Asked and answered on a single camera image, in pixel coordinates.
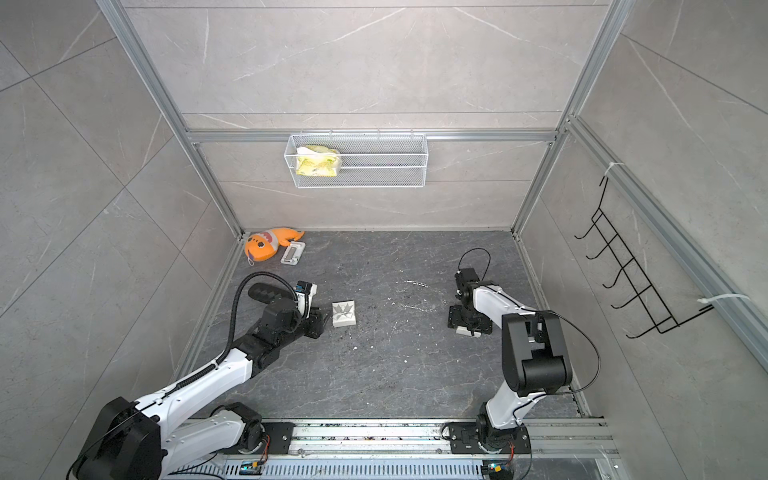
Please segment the white gift box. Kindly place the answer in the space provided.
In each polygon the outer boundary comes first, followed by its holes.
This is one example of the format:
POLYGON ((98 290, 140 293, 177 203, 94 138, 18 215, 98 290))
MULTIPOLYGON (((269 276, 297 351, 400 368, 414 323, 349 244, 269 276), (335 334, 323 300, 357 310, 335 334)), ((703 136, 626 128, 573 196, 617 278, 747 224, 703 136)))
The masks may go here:
POLYGON ((468 336, 468 337, 473 337, 473 338, 477 338, 477 337, 480 337, 480 336, 482 335, 482 333, 481 333, 481 332, 479 332, 479 331, 475 331, 475 330, 470 330, 470 329, 468 329, 468 328, 466 328, 466 327, 464 327, 464 326, 458 326, 458 327, 455 329, 455 331, 456 331, 456 333, 457 333, 457 334, 459 334, 459 335, 468 336))
POLYGON ((332 325, 334 328, 354 326, 357 323, 353 300, 332 304, 332 325))

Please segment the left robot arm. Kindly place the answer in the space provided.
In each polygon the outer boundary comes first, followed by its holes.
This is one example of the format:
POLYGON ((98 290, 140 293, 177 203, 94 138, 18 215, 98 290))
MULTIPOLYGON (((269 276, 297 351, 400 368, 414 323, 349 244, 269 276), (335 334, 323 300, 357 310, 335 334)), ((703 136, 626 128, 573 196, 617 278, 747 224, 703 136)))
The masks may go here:
POLYGON ((287 298, 273 301, 222 357, 137 400, 117 397, 107 403, 65 476, 161 479, 222 450, 264 452, 269 437, 262 417, 243 403, 221 405, 207 418, 193 416, 264 371, 290 343, 318 338, 329 317, 318 307, 301 312, 287 298))

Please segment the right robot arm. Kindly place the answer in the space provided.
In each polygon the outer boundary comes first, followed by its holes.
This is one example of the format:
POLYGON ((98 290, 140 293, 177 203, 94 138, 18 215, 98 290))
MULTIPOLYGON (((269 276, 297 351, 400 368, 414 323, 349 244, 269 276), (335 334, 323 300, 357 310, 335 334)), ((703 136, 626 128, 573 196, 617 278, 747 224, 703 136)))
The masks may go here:
POLYGON ((457 269, 455 282, 458 303, 449 308, 448 326, 470 337, 501 331, 503 381, 476 420, 481 448, 497 451, 517 440, 539 401, 572 381, 561 319, 522 304, 472 268, 457 269))

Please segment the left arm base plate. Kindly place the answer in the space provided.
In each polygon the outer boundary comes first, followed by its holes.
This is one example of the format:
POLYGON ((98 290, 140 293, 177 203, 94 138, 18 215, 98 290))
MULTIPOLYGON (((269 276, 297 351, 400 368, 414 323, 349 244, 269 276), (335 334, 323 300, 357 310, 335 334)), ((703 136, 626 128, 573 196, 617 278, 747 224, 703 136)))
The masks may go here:
POLYGON ((293 437, 292 422, 266 422, 247 427, 241 439, 232 447, 218 450, 223 454, 261 454, 268 447, 268 455, 287 454, 293 437))

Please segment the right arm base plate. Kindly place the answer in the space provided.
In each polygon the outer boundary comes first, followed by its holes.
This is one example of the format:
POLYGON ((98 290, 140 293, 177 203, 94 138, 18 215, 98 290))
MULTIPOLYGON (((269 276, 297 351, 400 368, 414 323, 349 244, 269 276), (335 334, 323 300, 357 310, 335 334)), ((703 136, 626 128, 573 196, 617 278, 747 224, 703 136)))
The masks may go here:
POLYGON ((478 422, 448 422, 441 435, 449 442, 453 454, 501 455, 529 454, 530 435, 525 426, 499 430, 478 422))

